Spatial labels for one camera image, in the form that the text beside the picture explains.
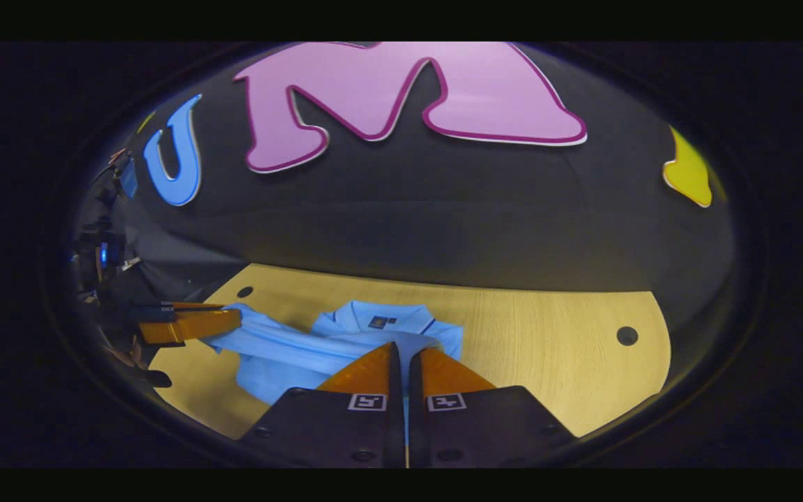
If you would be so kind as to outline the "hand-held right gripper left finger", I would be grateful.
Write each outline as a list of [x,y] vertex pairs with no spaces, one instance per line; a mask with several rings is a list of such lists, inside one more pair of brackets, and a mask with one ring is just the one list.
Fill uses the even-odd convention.
[[369,351],[314,390],[290,388],[239,442],[286,466],[404,467],[398,346]]

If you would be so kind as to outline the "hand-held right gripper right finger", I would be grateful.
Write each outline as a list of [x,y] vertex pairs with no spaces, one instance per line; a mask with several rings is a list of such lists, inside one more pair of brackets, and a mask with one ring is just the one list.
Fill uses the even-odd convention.
[[434,347],[411,360],[408,425],[415,469],[557,466],[578,448],[525,387],[497,387]]

